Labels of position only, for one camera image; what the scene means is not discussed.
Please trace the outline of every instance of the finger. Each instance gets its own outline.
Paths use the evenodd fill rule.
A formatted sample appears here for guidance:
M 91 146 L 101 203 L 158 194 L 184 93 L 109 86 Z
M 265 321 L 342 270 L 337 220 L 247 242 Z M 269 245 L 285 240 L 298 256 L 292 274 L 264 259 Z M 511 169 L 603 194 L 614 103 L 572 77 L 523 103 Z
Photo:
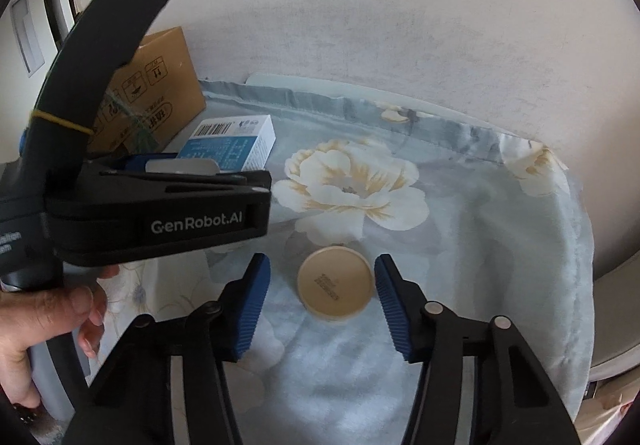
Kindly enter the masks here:
M 94 306 L 89 313 L 89 320 L 96 326 L 104 323 L 104 315 L 107 313 L 107 294 L 99 284 L 94 287 Z
M 120 267 L 118 265 L 108 265 L 105 266 L 102 273 L 100 274 L 100 279 L 111 279 L 115 277 L 120 272 Z
M 27 353 L 6 352 L 0 355 L 0 385 L 11 403 L 28 409 L 40 405 L 40 393 L 31 380 Z
M 25 351 L 84 322 L 94 305 L 86 286 L 34 293 L 0 293 L 0 350 Z
M 104 335 L 103 325 L 96 326 L 91 321 L 85 321 L 80 327 L 78 345 L 88 358 L 95 359 L 98 356 L 102 335 Z

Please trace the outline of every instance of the brown cardboard box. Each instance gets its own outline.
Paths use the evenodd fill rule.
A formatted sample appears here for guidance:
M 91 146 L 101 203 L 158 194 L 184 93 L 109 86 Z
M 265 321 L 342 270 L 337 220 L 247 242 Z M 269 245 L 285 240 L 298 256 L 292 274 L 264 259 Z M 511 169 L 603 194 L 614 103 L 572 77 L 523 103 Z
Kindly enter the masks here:
M 162 151 L 204 107 L 182 28 L 147 35 L 113 74 L 88 151 Z

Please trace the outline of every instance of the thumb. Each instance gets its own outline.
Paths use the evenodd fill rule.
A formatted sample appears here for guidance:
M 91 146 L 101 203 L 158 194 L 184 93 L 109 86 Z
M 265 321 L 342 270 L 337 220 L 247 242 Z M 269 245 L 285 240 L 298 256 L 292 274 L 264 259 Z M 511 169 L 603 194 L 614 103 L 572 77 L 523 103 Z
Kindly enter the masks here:
M 84 322 L 94 303 L 86 286 L 34 293 L 0 294 L 0 346 L 25 351 Z

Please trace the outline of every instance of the round container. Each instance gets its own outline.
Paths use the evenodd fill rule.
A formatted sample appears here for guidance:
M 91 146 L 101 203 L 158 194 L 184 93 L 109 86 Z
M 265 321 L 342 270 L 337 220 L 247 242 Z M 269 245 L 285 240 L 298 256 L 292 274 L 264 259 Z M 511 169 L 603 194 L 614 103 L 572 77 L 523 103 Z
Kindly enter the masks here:
M 324 320 L 342 321 L 360 313 L 373 288 L 369 263 L 351 248 L 321 248 L 298 271 L 300 299 L 310 313 Z

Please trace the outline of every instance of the yellow stripe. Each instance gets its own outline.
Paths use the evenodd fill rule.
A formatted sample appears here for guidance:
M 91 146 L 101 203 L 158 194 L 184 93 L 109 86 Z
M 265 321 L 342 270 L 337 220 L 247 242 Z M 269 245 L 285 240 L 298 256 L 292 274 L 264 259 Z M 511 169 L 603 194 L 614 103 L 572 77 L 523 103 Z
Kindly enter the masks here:
M 48 120 L 49 122 L 52 122 L 52 123 L 57 124 L 59 126 L 62 126 L 63 128 L 67 128 L 67 129 L 70 129 L 70 130 L 78 131 L 80 133 L 84 133 L 85 135 L 93 135 L 94 134 L 94 130 L 90 130 L 89 128 L 86 128 L 86 127 L 81 126 L 79 124 L 74 124 L 73 122 L 70 122 L 69 120 L 65 120 L 64 118 L 57 117 L 56 115 L 52 115 L 51 113 L 47 113 L 45 111 L 33 110 L 31 112 L 31 118 L 33 118 L 33 117 L 38 117 L 38 118 L 42 118 L 44 120 Z

